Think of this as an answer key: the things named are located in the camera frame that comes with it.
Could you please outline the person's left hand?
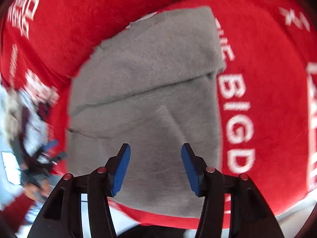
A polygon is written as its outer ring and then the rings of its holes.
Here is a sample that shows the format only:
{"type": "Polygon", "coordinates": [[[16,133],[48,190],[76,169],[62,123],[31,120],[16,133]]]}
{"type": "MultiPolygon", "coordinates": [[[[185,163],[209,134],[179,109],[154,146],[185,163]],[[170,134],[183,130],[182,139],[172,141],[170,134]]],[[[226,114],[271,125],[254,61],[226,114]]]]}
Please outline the person's left hand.
{"type": "Polygon", "coordinates": [[[41,197],[48,197],[52,191],[52,186],[48,179],[43,179],[40,187],[34,184],[26,184],[23,186],[24,194],[34,201],[39,201],[41,197]]]}

